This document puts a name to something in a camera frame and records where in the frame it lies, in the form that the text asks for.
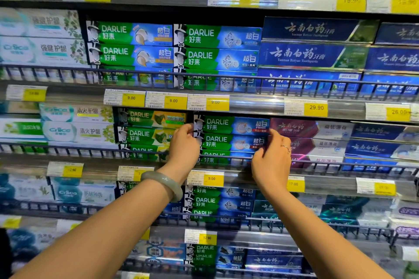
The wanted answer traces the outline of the maroon and white toothpaste box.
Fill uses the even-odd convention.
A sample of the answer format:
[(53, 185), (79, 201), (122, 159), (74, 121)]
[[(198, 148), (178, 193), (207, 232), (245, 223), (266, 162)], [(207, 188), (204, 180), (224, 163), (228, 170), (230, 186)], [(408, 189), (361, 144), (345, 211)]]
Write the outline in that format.
[(355, 124), (351, 122), (271, 118), (270, 128), (285, 137), (348, 141)]
[(320, 156), (292, 154), (291, 168), (305, 169), (314, 172), (337, 172), (343, 163), (343, 156)]
[(348, 141), (290, 137), (292, 154), (343, 157)]

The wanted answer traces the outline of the green blue round-print toothpaste box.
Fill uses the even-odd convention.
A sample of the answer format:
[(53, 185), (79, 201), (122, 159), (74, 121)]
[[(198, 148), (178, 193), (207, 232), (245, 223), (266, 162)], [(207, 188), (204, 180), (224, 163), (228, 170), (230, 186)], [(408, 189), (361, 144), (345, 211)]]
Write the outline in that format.
[(241, 135), (221, 133), (198, 133), (196, 138), (203, 150), (255, 152), (268, 143), (267, 134)]
[(251, 163), (254, 153), (255, 152), (203, 149), (201, 150), (197, 163), (204, 165), (248, 165)]
[(268, 134), (269, 128), (270, 118), (194, 114), (197, 133), (258, 135)]

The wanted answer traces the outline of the white leaf-print toothpaste box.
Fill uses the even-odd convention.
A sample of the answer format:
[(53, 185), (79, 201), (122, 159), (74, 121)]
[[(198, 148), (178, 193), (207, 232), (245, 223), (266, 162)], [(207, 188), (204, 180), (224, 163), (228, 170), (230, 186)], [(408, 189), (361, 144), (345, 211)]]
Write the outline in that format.
[(0, 36), (82, 39), (76, 10), (0, 7)]
[(79, 67), (88, 60), (82, 39), (0, 36), (0, 63)]

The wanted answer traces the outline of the dark teal toothpaste boxes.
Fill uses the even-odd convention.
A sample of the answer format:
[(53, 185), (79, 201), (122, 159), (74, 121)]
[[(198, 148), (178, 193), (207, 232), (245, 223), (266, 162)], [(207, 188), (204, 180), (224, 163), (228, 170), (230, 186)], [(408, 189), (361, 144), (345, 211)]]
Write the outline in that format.
[(324, 222), (385, 228), (393, 198), (291, 193)]

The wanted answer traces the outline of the white yellow-flower toothpaste box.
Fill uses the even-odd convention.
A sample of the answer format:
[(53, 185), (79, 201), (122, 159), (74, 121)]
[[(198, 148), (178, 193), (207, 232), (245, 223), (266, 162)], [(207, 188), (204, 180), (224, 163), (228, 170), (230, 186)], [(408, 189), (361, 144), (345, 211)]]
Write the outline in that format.
[(49, 141), (72, 143), (115, 143), (113, 124), (42, 121)]
[(106, 106), (40, 102), (39, 113), (43, 121), (114, 123), (112, 107)]

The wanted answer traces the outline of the person's right forearm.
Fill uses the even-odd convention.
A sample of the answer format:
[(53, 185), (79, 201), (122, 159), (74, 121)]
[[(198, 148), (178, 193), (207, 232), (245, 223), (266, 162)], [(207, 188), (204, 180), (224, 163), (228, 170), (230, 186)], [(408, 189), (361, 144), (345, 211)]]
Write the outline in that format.
[(318, 218), (285, 186), (259, 184), (317, 279), (394, 279), (371, 258)]

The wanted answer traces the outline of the green blue shell-print toothpaste box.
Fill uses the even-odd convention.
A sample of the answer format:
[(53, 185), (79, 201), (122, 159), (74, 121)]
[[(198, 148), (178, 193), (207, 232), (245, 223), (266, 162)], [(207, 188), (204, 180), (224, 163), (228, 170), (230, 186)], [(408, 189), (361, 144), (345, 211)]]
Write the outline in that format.
[(174, 65), (173, 47), (88, 42), (92, 65), (170, 68)]
[(88, 42), (173, 46), (173, 26), (170, 24), (86, 21)]
[(97, 65), (104, 85), (173, 88), (172, 68)]

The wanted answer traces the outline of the stacks of dark blue toothpaste boxes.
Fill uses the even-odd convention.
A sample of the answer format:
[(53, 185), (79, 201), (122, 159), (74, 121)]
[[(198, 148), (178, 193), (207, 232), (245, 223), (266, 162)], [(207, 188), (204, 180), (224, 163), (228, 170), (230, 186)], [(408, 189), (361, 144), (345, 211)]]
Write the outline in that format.
[(266, 17), (256, 92), (419, 101), (419, 24)]

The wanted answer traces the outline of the white purple toothpaste box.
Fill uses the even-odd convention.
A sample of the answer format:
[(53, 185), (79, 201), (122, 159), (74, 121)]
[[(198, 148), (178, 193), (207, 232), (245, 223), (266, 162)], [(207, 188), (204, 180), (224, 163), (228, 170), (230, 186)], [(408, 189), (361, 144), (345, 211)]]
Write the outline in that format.
[(389, 227), (399, 238), (419, 239), (419, 219), (390, 218)]
[(397, 199), (392, 206), (390, 217), (419, 221), (419, 202)]

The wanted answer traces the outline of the pale green jade bangle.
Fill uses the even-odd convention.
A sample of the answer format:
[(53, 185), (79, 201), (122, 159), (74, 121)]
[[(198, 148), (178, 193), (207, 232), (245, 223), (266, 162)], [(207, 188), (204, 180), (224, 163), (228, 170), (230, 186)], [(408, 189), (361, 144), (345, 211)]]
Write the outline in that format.
[(168, 187), (173, 192), (171, 202), (179, 202), (183, 198), (183, 191), (181, 185), (174, 181), (172, 178), (166, 176), (165, 174), (157, 171), (145, 171), (144, 173), (142, 173), (140, 181), (143, 182), (148, 179), (156, 181)]

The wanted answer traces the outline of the orange and blue toothpaste box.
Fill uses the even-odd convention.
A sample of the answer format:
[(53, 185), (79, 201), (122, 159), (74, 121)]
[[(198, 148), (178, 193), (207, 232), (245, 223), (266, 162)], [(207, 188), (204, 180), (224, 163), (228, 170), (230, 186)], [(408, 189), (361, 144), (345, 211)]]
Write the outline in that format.
[(140, 240), (131, 250), (128, 258), (157, 264), (184, 264), (186, 244), (172, 240)]

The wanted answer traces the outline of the person's left forearm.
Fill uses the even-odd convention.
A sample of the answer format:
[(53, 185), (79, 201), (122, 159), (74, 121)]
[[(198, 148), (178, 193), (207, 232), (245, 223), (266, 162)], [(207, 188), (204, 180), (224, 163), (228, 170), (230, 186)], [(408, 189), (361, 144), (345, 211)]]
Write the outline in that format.
[(192, 165), (167, 163), (132, 190), (58, 238), (10, 279), (111, 279), (153, 221), (174, 198)]

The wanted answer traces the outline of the person's right hand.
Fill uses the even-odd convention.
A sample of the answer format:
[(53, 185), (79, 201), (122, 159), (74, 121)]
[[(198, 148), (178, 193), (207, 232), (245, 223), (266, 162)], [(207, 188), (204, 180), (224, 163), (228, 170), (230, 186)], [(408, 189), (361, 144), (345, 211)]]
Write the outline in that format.
[(291, 167), (291, 140), (270, 129), (270, 143), (265, 149), (266, 169), (252, 171), (259, 189), (268, 194), (286, 192)]

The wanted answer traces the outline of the green black charcoal toothpaste box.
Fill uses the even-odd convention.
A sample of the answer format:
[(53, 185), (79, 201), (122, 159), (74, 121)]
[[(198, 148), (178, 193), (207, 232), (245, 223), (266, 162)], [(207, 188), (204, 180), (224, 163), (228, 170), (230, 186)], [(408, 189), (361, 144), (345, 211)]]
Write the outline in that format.
[(198, 257), (199, 255), (214, 256), (214, 255), (245, 255), (247, 249), (228, 245), (199, 245), (186, 244), (186, 255)]
[(246, 258), (244, 255), (199, 255), (198, 257), (188, 257), (185, 261), (185, 264), (190, 264), (194, 266), (213, 266), (221, 269), (243, 269), (245, 259)]

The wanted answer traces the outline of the white green toothpaste box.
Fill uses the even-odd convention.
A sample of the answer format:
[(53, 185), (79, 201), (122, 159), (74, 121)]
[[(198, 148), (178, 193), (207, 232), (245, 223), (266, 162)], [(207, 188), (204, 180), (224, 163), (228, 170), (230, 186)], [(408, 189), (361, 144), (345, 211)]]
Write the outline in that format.
[(45, 135), (38, 118), (3, 115), (0, 117), (0, 138), (45, 139)]

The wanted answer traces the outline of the white teal toothpaste box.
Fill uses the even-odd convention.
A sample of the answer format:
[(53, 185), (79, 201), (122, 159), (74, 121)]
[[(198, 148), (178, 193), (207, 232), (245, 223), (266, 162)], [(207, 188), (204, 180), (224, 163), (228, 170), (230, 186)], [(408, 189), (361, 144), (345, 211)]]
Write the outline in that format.
[(0, 174), (0, 200), (54, 202), (55, 197), (46, 176)]
[(115, 200), (116, 181), (50, 177), (59, 203), (106, 206)]

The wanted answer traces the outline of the navy and white toothpaste box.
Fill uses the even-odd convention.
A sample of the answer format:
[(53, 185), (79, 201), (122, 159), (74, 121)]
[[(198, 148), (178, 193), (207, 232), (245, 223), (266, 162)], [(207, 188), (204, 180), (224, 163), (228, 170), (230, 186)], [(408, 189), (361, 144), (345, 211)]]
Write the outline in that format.
[(347, 144), (345, 154), (359, 157), (367, 156), (419, 161), (419, 145), (367, 139), (351, 139)]
[(342, 171), (379, 174), (398, 174), (401, 171), (401, 169), (397, 167), (397, 161), (385, 158), (357, 158), (347, 156), (344, 158), (343, 163), (344, 165), (341, 168)]
[(355, 122), (350, 138), (419, 143), (419, 126)]

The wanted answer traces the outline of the person's left hand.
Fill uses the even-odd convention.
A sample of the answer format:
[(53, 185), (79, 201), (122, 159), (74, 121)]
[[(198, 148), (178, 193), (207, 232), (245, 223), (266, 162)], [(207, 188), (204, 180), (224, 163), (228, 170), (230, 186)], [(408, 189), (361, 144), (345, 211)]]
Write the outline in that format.
[(190, 173), (197, 163), (192, 154), (192, 138), (194, 125), (192, 123), (184, 124), (175, 130), (169, 147), (169, 160), (167, 162), (170, 173), (176, 174), (184, 179)]

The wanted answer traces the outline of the green blue diamond-print toothpaste box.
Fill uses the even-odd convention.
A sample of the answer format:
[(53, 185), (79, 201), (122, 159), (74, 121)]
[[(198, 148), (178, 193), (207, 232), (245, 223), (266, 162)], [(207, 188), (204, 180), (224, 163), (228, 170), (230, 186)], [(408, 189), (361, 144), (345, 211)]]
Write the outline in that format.
[(198, 196), (187, 197), (184, 200), (184, 212), (198, 213), (218, 211), (250, 213), (254, 208), (254, 200), (225, 197)]
[(174, 69), (174, 88), (187, 91), (256, 91), (257, 72), (226, 70), (178, 70)]
[(174, 47), (174, 68), (256, 72), (258, 50)]
[(259, 50), (260, 27), (173, 24), (173, 45), (179, 48)]
[(247, 218), (251, 217), (250, 212), (236, 212), (227, 210), (198, 210), (192, 209), (191, 213), (182, 216), (185, 221), (198, 223), (219, 223), (226, 225), (248, 224)]
[(185, 194), (198, 197), (222, 197), (231, 199), (254, 200), (256, 198), (256, 190), (236, 187), (186, 186)]

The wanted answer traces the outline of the dark green leaf toothpaste box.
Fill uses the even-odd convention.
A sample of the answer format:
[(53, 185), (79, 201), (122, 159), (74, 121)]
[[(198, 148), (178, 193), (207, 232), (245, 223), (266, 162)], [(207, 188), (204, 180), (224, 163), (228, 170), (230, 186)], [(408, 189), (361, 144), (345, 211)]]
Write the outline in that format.
[(175, 129), (132, 126), (115, 127), (118, 141), (123, 144), (169, 146)]
[(119, 148), (125, 158), (152, 162), (167, 162), (168, 146), (120, 144)]
[(168, 110), (116, 107), (119, 126), (177, 129), (187, 121), (187, 113)]

